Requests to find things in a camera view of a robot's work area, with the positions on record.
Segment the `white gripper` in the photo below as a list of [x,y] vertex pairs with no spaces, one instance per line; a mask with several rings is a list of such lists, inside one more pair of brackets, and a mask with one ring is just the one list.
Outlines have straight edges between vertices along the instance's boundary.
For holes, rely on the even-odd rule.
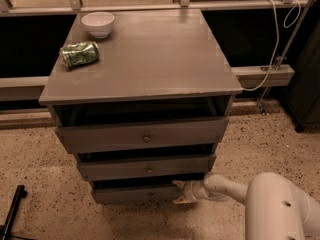
[[173,201],[174,204],[189,204],[203,200],[203,183],[197,181],[173,180],[172,183],[178,188],[183,189],[183,195]]

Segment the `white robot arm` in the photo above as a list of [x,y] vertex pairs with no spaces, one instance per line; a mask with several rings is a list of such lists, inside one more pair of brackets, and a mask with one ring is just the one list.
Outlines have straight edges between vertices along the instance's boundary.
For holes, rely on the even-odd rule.
[[245,206],[246,240],[306,240],[320,236],[320,203],[287,178],[272,172],[249,184],[208,173],[202,180],[173,182],[177,204],[232,198]]

